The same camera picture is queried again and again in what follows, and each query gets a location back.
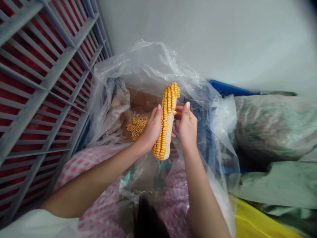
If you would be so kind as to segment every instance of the pile of corn kernels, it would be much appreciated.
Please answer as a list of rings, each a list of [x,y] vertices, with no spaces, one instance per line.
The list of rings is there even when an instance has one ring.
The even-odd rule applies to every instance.
[[[148,121],[148,117],[136,117],[133,118],[132,122],[126,123],[126,128],[132,133],[132,140],[137,140],[139,138]]]

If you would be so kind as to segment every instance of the yellow bag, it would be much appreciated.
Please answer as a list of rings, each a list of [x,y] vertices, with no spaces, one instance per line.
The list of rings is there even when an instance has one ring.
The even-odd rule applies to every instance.
[[[235,225],[237,227],[236,238],[303,238],[297,232],[281,225],[269,218],[250,204],[238,198]]]

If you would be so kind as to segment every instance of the pink checkered fabric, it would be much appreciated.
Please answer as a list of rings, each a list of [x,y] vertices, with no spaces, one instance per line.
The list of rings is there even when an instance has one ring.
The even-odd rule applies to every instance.
[[[125,148],[120,145],[102,146],[83,150],[74,155],[64,166],[55,190],[84,171],[110,158]],[[133,238],[119,226],[119,185],[114,181],[80,217],[78,237],[89,238]],[[166,192],[159,216],[165,222],[171,237],[192,237],[188,220],[189,200],[184,161],[174,160],[166,177]]]
[[[64,166],[55,185],[55,190],[84,171],[110,158],[122,150],[122,146],[103,146],[83,150],[74,155]],[[78,236],[89,238],[125,238],[119,224],[120,179],[115,180],[80,217]]]
[[[165,179],[167,191],[161,204],[160,218],[171,237],[193,237],[189,221],[189,197],[182,159],[173,160],[171,171]]]

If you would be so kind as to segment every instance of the metal cage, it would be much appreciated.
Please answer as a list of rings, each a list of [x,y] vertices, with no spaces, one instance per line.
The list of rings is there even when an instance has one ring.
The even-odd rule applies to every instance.
[[[111,56],[96,0],[0,0],[0,228],[50,193]]]

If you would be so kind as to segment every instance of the black hair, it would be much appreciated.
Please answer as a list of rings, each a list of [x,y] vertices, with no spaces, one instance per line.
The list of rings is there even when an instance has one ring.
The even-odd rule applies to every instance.
[[[164,222],[146,197],[140,196],[139,206],[134,214],[134,238],[170,238]]]

